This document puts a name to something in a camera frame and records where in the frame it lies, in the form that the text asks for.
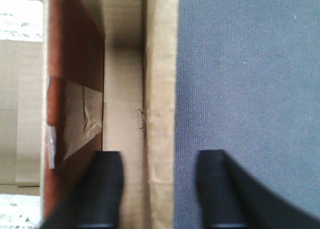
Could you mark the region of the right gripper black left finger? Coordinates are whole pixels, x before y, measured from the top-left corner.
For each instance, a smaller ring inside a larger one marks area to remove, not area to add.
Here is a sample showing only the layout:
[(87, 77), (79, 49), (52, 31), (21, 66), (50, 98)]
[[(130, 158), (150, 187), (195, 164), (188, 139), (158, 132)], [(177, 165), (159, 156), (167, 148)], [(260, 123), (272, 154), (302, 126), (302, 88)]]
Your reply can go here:
[(124, 190), (120, 152), (99, 151), (73, 189), (41, 225), (42, 229), (117, 229)]

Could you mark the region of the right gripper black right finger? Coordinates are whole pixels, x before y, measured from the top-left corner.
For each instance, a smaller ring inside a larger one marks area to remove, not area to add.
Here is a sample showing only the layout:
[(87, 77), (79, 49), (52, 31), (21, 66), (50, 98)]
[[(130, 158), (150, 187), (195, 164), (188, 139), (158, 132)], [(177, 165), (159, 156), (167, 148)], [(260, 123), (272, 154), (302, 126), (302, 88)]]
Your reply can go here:
[(251, 177), (224, 150), (200, 150), (196, 189), (206, 229), (318, 229), (320, 221)]

